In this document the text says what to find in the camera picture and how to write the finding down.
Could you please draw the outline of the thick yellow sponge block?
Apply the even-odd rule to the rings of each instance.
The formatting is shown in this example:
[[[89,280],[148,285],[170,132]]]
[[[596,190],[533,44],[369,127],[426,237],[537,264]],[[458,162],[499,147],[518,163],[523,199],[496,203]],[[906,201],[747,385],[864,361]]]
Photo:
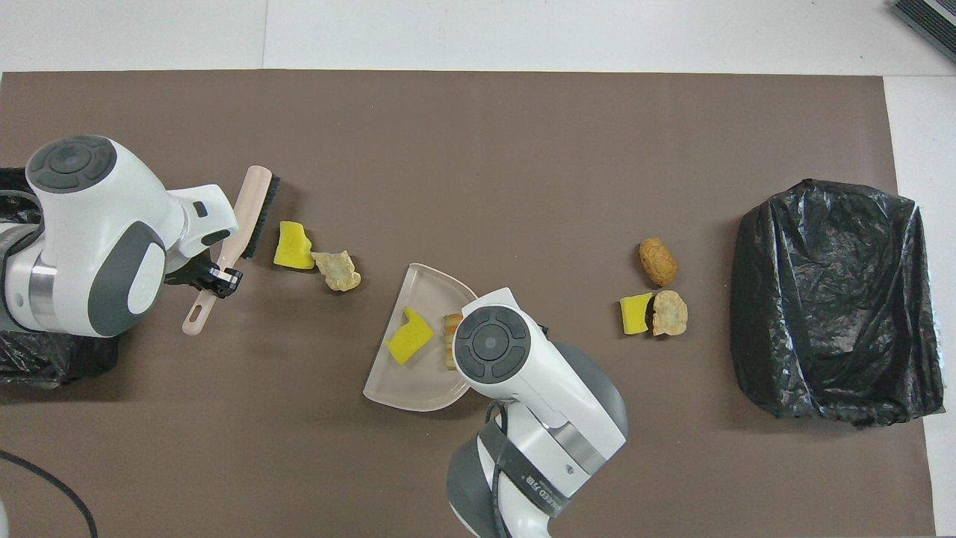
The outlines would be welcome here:
[[[273,264],[296,270],[311,270],[315,266],[313,254],[311,254],[312,247],[313,243],[306,235],[306,229],[301,223],[283,220],[279,224],[279,238]]]

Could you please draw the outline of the beige hand brush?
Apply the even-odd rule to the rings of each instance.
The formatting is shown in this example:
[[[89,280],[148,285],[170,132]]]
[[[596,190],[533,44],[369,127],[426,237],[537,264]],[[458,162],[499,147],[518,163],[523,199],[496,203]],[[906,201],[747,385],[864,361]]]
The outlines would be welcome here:
[[[280,179],[266,167],[251,166],[246,171],[235,203],[238,229],[222,241],[215,263],[221,268],[236,268],[239,259],[254,256],[258,239],[267,220],[267,212],[278,190]],[[181,329],[187,335],[199,335],[211,316],[219,297],[208,291],[198,293]]]

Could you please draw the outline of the pale bread chunk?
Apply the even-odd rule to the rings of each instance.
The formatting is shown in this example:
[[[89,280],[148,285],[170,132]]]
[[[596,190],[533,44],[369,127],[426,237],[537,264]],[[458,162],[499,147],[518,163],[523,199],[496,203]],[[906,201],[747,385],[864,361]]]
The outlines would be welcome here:
[[[311,257],[332,291],[351,291],[361,285],[361,274],[356,271],[355,263],[347,250],[338,254],[311,253]]]

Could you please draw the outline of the notched yellow sponge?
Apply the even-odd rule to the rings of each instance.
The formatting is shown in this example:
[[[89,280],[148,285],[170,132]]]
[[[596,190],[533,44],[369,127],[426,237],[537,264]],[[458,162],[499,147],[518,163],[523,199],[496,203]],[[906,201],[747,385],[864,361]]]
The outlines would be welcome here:
[[[391,357],[399,365],[406,364],[434,337],[431,326],[415,310],[403,307],[403,316],[406,323],[385,341]]]

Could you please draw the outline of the beige plastic dustpan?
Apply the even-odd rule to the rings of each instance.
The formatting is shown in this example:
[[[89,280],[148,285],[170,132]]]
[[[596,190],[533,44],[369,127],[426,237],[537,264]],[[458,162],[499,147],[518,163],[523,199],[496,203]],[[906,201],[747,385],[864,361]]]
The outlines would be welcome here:
[[[457,402],[469,388],[463,376],[444,364],[444,316],[462,313],[476,294],[463,282],[420,263],[406,270],[392,313],[373,358],[363,389],[369,401],[404,411],[432,412]],[[434,331],[434,337],[406,364],[399,365],[385,346],[406,323],[403,307],[415,310]]]

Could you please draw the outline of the striped orange croissant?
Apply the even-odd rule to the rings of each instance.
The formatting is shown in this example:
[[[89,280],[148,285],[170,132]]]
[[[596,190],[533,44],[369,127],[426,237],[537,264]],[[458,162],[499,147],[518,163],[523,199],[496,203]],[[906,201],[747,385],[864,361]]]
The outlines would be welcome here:
[[[456,370],[453,347],[456,331],[461,321],[463,321],[463,316],[460,313],[452,313],[444,316],[444,364],[448,371]]]

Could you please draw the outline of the yellow sponge with green side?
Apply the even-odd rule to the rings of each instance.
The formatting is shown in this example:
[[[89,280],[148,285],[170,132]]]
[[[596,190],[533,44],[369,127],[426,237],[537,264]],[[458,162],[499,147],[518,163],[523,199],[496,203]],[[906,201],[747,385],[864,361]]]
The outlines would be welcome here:
[[[625,335],[638,335],[649,330],[648,309],[653,297],[654,294],[648,292],[642,295],[622,297],[618,301],[621,310],[622,332]]]

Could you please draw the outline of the brown fried nugget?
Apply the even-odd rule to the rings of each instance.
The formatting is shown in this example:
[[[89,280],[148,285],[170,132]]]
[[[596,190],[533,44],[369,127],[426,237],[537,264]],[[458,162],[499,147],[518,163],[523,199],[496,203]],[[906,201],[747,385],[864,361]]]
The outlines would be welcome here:
[[[663,288],[673,283],[679,273],[679,263],[660,238],[648,238],[639,243],[639,260],[648,278]]]

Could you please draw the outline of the pale round bread piece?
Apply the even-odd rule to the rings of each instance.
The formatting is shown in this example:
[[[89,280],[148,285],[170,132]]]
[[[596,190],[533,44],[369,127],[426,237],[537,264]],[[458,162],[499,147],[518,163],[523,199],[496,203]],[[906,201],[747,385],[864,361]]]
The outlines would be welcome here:
[[[689,309],[679,293],[664,290],[656,293],[653,303],[653,336],[676,336],[686,332]]]

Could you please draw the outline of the black bag-lined bin pink mark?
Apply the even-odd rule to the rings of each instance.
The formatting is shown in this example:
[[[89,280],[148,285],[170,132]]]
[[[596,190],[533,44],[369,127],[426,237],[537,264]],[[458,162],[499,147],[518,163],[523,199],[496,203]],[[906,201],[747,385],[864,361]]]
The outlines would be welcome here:
[[[23,168],[0,167],[0,223],[37,225],[40,210]],[[0,382],[55,387],[113,370],[119,337],[0,330]]]

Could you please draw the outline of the brown table mat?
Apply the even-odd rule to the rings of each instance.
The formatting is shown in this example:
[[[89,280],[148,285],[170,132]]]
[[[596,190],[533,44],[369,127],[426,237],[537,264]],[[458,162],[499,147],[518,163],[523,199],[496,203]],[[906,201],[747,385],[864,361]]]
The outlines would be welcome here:
[[[64,480],[102,538],[468,538],[445,500],[480,428],[468,392],[404,412],[362,392],[407,266],[508,286],[591,355],[630,436],[562,538],[934,534],[919,421],[777,419],[741,394],[728,298],[741,217],[806,178],[894,191],[884,83],[856,76],[554,72],[35,72],[3,76],[0,166],[112,137],[168,186],[281,178],[242,286],[201,335],[167,287],[108,374],[0,387],[0,449]],[[273,264],[281,221],[361,274]],[[660,288],[639,243],[679,273]],[[672,290],[686,332],[622,332]]]

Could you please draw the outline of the dark ribbed grille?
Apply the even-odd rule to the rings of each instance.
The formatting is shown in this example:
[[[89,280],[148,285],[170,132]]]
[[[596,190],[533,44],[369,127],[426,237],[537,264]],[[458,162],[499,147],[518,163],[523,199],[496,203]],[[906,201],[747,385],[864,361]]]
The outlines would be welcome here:
[[[956,0],[893,0],[890,9],[956,64]]]

